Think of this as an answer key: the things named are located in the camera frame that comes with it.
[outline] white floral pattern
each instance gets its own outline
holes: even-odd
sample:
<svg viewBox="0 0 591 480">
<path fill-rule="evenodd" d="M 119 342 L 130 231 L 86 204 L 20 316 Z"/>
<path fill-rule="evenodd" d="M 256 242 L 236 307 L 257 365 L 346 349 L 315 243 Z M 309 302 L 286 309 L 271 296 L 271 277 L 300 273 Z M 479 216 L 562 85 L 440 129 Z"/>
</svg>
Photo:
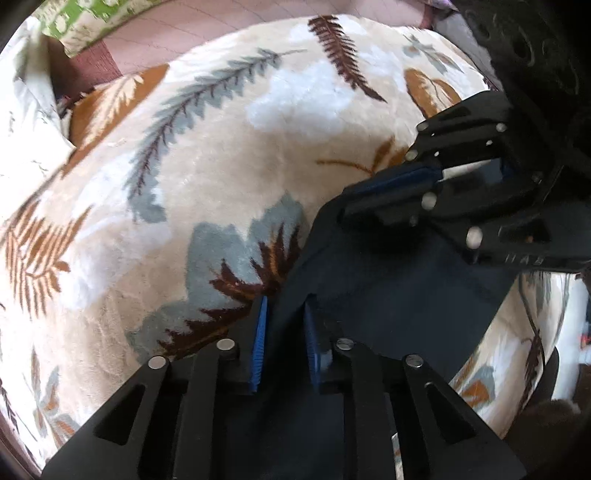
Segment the white floral pattern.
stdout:
<svg viewBox="0 0 591 480">
<path fill-rule="evenodd" d="M 246 107 L 248 121 L 263 132 L 296 135 L 318 143 L 342 132 L 340 116 L 355 93 L 344 84 L 326 60 L 300 73 L 280 70 L 270 81 L 269 92 Z"/>
<path fill-rule="evenodd" d="M 366 71 L 378 77 L 391 78 L 400 92 L 406 91 L 406 81 L 404 80 L 404 67 L 400 55 L 393 51 L 385 52 L 377 45 L 371 45 L 369 51 L 359 53 L 368 67 Z"/>
</svg>

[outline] blue gripper pad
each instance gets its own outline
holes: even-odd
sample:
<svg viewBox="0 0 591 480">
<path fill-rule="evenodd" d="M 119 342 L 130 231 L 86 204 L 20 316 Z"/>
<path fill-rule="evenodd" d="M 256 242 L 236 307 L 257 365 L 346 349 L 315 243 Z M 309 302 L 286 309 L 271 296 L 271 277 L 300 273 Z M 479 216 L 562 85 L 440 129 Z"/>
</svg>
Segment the blue gripper pad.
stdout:
<svg viewBox="0 0 591 480">
<path fill-rule="evenodd" d="M 265 332 L 267 331 L 267 309 L 268 299 L 263 297 L 261 301 L 261 309 L 258 314 L 258 321 L 256 323 L 255 338 L 252 343 L 251 355 L 251 392 L 256 392 L 261 383 L 262 364 L 265 358 Z"/>
<path fill-rule="evenodd" d="M 316 391 L 320 388 L 322 372 L 332 363 L 332 346 L 329 333 L 313 306 L 313 300 L 304 304 L 304 334 L 308 353 L 310 381 Z"/>
</svg>

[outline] pillow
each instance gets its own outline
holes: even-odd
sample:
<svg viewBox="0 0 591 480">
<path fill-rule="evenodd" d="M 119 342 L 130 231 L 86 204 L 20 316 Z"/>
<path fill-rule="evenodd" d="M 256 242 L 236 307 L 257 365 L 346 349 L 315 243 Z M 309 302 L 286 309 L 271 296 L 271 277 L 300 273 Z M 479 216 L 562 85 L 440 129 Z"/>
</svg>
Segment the pillow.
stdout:
<svg viewBox="0 0 591 480">
<path fill-rule="evenodd" d="M 43 33 L 57 38 L 69 57 L 125 21 L 164 0 L 45 0 L 35 13 Z"/>
<path fill-rule="evenodd" d="M 74 150 L 57 114 L 45 40 L 29 17 L 0 53 L 0 229 Z"/>
</svg>

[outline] brown fern leaf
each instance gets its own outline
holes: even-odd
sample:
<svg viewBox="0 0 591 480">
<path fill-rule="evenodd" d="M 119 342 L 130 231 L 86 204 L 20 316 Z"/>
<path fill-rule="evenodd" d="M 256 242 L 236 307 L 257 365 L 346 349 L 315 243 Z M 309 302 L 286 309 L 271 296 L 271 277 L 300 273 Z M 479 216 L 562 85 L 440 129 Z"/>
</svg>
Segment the brown fern leaf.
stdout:
<svg viewBox="0 0 591 480">
<path fill-rule="evenodd" d="M 284 224 L 277 230 L 277 236 L 271 235 L 269 243 L 259 242 L 261 263 L 251 258 L 252 268 L 259 278 L 256 283 L 247 283 L 238 278 L 226 261 L 222 260 L 220 272 L 209 283 L 240 305 L 222 309 L 201 309 L 202 313 L 211 318 L 210 321 L 185 320 L 185 325 L 189 327 L 187 332 L 166 330 L 170 340 L 158 341 L 164 354 L 178 359 L 195 353 L 201 347 L 225 335 L 231 324 L 246 317 L 257 295 L 272 297 L 277 294 L 300 256 L 299 233 L 300 227 L 296 226 L 290 236 L 287 251 L 284 244 Z"/>
<path fill-rule="evenodd" d="M 17 416 L 15 415 L 14 410 L 12 409 L 12 405 L 10 404 L 10 400 L 8 399 L 8 393 L 7 393 L 6 389 L 2 386 L 2 379 L 1 378 L 0 378 L 0 395 L 4 399 L 4 405 L 6 407 L 6 413 L 8 414 L 8 419 L 14 425 L 14 428 L 18 432 Z"/>
<path fill-rule="evenodd" d="M 39 202 L 27 206 L 7 229 L 5 249 L 8 279 L 14 299 L 32 317 L 47 314 L 47 298 L 61 292 L 58 272 L 69 272 L 60 260 L 80 230 L 90 208 L 66 227 L 53 225 L 46 218 L 35 218 Z"/>
<path fill-rule="evenodd" d="M 170 341 L 158 340 L 158 344 L 167 356 L 182 358 L 197 352 L 208 343 L 223 338 L 228 333 L 228 327 L 237 320 L 241 320 L 250 312 L 250 304 L 234 309 L 212 309 L 201 311 L 212 318 L 210 322 L 199 320 L 185 320 L 188 332 L 175 332 L 167 329 Z"/>
<path fill-rule="evenodd" d="M 517 411 L 521 411 L 530 399 L 535 381 L 538 378 L 538 367 L 540 366 L 540 357 L 542 356 L 543 349 L 540 329 L 537 329 L 534 337 L 531 339 L 530 352 L 525 361 L 525 390 L 519 401 L 519 409 Z"/>
<path fill-rule="evenodd" d="M 359 88 L 365 95 L 380 102 L 386 100 L 368 85 L 367 80 L 359 71 L 357 50 L 353 40 L 343 32 L 343 27 L 334 15 L 320 15 L 308 21 L 310 31 L 318 37 L 330 62 L 336 67 L 353 90 Z"/>
</svg>

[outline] gray fern leaf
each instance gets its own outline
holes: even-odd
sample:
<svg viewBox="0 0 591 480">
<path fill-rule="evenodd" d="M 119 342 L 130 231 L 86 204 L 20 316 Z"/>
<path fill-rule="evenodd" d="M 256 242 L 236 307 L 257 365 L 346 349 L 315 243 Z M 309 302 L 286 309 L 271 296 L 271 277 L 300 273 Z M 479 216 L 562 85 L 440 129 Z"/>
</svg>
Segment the gray fern leaf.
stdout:
<svg viewBox="0 0 591 480">
<path fill-rule="evenodd" d="M 264 76 L 269 66 L 278 69 L 282 56 L 297 51 L 275 53 L 259 48 L 258 56 L 230 60 L 227 68 L 196 78 L 193 84 L 181 89 L 163 105 L 132 160 L 134 169 L 126 187 L 134 215 L 149 223 L 166 220 L 164 209 L 154 201 L 153 189 L 157 185 L 160 161 L 168 153 L 170 144 L 176 142 L 178 135 L 192 129 L 197 118 L 204 118 L 207 105 L 221 108 L 224 98 L 232 100 L 234 94 L 242 96 L 247 82 L 254 83 L 257 75 Z"/>
</svg>

